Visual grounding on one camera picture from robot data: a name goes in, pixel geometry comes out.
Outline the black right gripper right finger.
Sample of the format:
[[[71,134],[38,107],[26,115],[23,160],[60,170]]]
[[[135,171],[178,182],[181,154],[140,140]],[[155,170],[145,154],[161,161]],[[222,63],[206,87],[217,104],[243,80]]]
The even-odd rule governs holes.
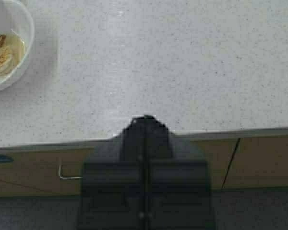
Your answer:
[[[154,117],[147,115],[145,119],[150,229],[214,230],[211,179],[204,153]]]

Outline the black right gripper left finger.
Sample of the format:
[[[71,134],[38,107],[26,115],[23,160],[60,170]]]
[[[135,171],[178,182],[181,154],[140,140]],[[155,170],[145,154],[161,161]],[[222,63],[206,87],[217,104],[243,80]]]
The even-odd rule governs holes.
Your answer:
[[[78,230],[145,230],[146,117],[134,118],[83,163]]]

